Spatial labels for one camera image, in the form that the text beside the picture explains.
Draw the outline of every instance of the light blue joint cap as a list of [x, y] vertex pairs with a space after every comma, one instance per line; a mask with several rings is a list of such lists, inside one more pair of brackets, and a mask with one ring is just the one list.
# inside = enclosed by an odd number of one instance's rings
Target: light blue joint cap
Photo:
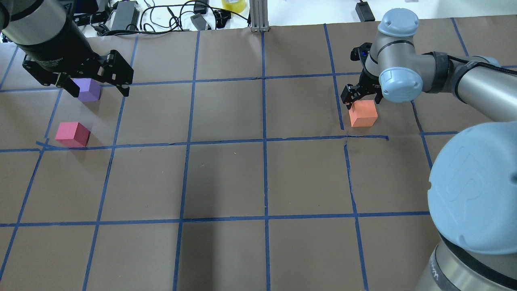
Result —
[[454, 136], [434, 162], [429, 211], [438, 231], [478, 254], [517, 253], [517, 121]]
[[395, 8], [384, 14], [377, 29], [389, 36], [410, 37], [417, 33], [420, 20], [411, 10]]
[[496, 58], [494, 58], [494, 57], [484, 56], [484, 55], [474, 55], [474, 56], [478, 56], [478, 57], [481, 57], [481, 58], [485, 59], [491, 65], [494, 65], [494, 66], [497, 66], [497, 67], [501, 67], [501, 65], [499, 65], [499, 61]]
[[379, 82], [383, 96], [391, 102], [411, 101], [422, 93], [422, 78], [408, 68], [387, 68], [379, 75]]

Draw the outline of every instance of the block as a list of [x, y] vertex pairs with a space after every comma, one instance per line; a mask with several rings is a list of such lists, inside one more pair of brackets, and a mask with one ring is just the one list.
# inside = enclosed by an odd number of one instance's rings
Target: block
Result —
[[377, 120], [377, 109], [373, 100], [357, 100], [348, 111], [352, 127], [372, 126]]
[[91, 102], [100, 99], [100, 85], [94, 79], [79, 78], [73, 80], [79, 86], [79, 101]]
[[90, 131], [79, 122], [61, 122], [56, 140], [67, 148], [83, 148], [88, 143]]

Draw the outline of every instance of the yellow object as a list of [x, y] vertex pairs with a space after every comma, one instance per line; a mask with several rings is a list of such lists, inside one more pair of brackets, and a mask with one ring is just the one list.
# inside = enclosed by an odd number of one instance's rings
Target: yellow object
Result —
[[241, 13], [246, 8], [246, 1], [244, 0], [221, 0], [223, 2], [223, 8], [226, 10], [233, 11], [235, 13]]

